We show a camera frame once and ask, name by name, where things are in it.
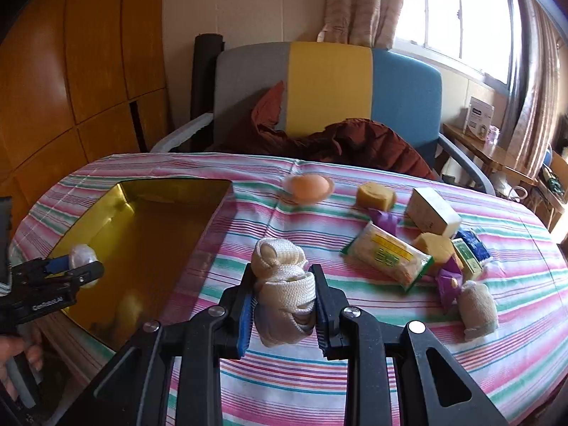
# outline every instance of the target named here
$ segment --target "yellow label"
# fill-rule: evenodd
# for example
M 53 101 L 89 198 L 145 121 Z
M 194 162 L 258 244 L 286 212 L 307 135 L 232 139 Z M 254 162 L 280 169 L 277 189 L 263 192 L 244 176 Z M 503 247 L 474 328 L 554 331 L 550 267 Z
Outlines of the yellow label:
M 390 240 L 387 240 L 386 238 L 381 237 L 378 234 L 374 234 L 373 242 L 381 245 L 383 248 L 390 251 L 390 253 L 394 253 L 394 254 L 400 256 L 401 258 L 406 259 L 407 261 L 410 261 L 413 258 L 412 253 L 405 250 L 404 248 L 399 247 L 397 244 L 394 244 Z

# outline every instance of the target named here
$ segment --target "purple wrapper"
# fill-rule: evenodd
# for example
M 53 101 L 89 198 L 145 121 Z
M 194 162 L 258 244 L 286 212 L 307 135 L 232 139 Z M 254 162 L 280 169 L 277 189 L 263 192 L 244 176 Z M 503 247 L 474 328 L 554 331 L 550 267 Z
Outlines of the purple wrapper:
M 461 293 L 461 286 L 464 283 L 464 277 L 453 256 L 439 270 L 436 282 L 438 283 L 439 300 L 442 303 L 444 313 L 447 313 Z
M 392 236 L 397 236 L 397 224 L 400 220 L 400 216 L 385 213 L 378 209 L 370 209 L 368 215 L 371 217 L 371 221 L 375 226 L 387 231 Z

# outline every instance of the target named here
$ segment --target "white product box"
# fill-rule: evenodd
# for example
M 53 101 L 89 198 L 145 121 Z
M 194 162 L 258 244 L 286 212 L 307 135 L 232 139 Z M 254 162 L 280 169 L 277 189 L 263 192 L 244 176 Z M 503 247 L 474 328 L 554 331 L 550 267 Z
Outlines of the white product box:
M 492 105 L 479 99 L 471 98 L 468 116 L 465 120 L 464 133 L 485 142 L 494 110 L 495 107 Z
M 421 232 L 432 232 L 449 239 L 461 224 L 459 214 L 431 187 L 413 190 L 406 214 Z

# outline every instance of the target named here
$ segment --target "sofa armrest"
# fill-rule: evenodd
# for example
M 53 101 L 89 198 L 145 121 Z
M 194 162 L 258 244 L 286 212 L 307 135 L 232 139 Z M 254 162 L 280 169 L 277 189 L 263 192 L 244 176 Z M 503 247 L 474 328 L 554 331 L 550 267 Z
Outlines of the sofa armrest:
M 482 171 L 473 163 L 466 154 L 459 150 L 456 145 L 451 142 L 444 135 L 438 135 L 438 144 L 444 149 L 450 157 L 452 157 L 458 164 L 463 168 L 470 178 L 475 181 L 475 186 L 479 187 L 482 192 L 488 193 L 489 195 L 495 195 L 495 190 L 493 185 L 489 181 L 488 177 L 482 173 Z
M 174 147 L 177 147 L 181 143 L 188 140 L 191 136 L 193 136 L 203 127 L 207 126 L 212 121 L 213 113 L 204 113 L 196 119 L 187 122 L 185 125 L 180 126 L 177 130 L 158 141 L 158 143 L 152 148 L 150 152 L 154 154 L 169 152 Z

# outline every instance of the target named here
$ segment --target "window sill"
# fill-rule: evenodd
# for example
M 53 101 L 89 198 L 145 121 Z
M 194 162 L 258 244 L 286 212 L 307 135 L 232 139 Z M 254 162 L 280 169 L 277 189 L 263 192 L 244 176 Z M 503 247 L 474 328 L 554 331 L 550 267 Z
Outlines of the window sill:
M 496 90 L 496 92 L 508 96 L 507 85 L 499 80 L 494 79 L 490 75 L 479 72 L 478 70 L 459 62 L 456 59 L 450 58 L 437 51 L 416 45 L 410 41 L 396 38 L 391 49 L 394 53 L 404 54 L 412 58 L 424 61 L 427 64 L 433 64 L 444 69 L 451 70 L 452 72 L 459 73 L 474 82 L 485 85 L 489 88 Z

